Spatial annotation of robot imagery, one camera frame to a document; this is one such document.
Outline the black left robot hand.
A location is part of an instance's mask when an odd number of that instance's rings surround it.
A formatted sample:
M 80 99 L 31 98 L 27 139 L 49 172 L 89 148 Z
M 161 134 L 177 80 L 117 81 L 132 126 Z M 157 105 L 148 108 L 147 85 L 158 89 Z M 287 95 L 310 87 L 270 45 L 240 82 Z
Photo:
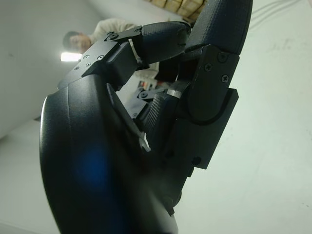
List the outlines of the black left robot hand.
M 46 97 L 40 168 L 62 234 L 178 233 L 186 179 L 208 167 L 238 100 L 252 7 L 210 0 L 194 27 L 109 33 Z

